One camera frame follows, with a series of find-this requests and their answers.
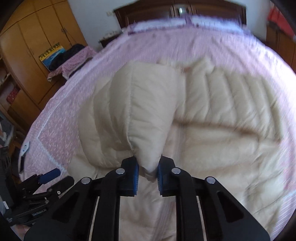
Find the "beige puffer jacket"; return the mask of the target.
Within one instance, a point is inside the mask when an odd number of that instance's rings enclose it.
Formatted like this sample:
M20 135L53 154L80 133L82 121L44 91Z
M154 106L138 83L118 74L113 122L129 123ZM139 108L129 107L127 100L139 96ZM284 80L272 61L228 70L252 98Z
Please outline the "beige puffer jacket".
M103 177L135 156L136 197L120 203L120 240L175 240L171 197L157 189L160 157L198 178L215 177L272 234L286 195L293 119L269 76L191 64L129 62L100 79L78 116L81 145L68 172Z

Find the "black clothes pile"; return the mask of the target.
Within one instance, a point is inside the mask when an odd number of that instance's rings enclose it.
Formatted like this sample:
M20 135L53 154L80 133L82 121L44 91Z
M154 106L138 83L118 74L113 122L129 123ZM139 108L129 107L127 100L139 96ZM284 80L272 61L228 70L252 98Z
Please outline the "black clothes pile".
M64 62L66 62L68 59L70 59L71 57L73 57L75 54L77 54L79 51L81 51L84 48L85 48L85 46L82 45L82 44L75 44L69 50L66 50L63 53L59 53L51 61L50 65L49 65L49 71L56 70Z

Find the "pink floral bedspread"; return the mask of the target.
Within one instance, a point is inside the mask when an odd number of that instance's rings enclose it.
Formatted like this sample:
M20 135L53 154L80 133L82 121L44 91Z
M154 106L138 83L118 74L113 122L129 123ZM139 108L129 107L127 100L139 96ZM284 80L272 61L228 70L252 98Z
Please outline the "pink floral bedspread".
M295 73L278 54L252 35L196 27L121 35L58 90L32 124L25 139L30 148L21 179L55 168L62 177L72 176L68 166L81 145L79 112L100 79L112 77L129 62L191 64L202 58L233 72L269 76L283 92L293 119L290 127L293 149L283 163L287 192L276 229L269 234L275 238L295 210Z

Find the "blue yellow book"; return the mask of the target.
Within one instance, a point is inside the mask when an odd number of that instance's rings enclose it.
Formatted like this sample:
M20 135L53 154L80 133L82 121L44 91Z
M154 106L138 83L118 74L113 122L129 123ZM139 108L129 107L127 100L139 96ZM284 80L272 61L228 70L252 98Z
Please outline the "blue yellow book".
M39 60L42 62L42 64L49 70L50 70L50 65L52 64L53 60L62 53L65 53L66 50L65 48L60 44L57 43L47 49L44 53L42 53L39 56Z

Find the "pink cloth covered stool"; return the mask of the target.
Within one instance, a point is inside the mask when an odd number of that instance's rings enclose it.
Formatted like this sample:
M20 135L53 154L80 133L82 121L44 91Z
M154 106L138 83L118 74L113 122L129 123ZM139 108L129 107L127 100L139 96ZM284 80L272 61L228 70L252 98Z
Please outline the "pink cloth covered stool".
M81 69L96 54L97 52L89 46L83 48L74 56L65 61L56 70L50 72L48 74L47 80L51 82L52 79L58 75L62 75L63 78L68 80L75 72Z

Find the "dark bedside table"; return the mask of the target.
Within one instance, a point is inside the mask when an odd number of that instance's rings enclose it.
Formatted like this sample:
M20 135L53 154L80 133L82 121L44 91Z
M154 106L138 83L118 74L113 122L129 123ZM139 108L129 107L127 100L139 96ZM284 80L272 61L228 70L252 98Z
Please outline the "dark bedside table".
M122 31L115 31L115 32L108 33L98 42L99 44L102 45L103 48L105 48L110 42L118 38L121 34L122 34Z

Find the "orange wooden wardrobe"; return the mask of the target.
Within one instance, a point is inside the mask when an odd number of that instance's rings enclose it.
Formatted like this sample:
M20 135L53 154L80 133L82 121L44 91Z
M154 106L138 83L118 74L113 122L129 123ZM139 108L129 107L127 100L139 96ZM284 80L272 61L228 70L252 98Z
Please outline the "orange wooden wardrobe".
M66 82L48 81L39 59L57 43L66 50L87 44L67 1L23 1L1 30L1 112L21 132Z

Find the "dark wooden headboard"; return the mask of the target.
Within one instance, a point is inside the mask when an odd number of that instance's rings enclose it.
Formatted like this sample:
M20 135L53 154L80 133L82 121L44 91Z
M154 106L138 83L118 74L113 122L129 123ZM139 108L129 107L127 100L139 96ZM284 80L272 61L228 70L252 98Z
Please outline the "dark wooden headboard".
M221 0L199 1L136 1L113 10L121 28L133 23L201 15L247 24L246 7Z

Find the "wooden drawer cabinet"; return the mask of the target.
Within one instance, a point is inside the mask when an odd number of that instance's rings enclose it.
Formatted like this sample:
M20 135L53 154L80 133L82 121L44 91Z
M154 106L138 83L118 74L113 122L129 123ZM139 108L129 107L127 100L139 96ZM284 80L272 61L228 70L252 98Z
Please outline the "wooden drawer cabinet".
M274 24L266 26L266 44L295 72L295 41Z

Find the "right purple frilled pillow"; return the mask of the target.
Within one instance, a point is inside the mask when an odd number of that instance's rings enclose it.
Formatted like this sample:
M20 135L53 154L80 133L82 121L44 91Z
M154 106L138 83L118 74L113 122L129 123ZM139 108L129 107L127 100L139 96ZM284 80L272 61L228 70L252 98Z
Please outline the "right purple frilled pillow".
M196 27L229 33L248 34L249 30L237 20L227 20L209 16L185 16L184 18L170 18L141 21L126 28L128 34L141 33L151 30L166 30L183 27Z

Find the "floral red curtain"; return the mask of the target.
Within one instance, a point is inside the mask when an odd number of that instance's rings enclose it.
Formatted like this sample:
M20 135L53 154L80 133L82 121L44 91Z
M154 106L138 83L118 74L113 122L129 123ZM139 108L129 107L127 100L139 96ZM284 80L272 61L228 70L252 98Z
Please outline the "floral red curtain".
M295 33L293 32L292 27L280 10L272 2L270 2L270 10L267 16L267 21L295 40Z

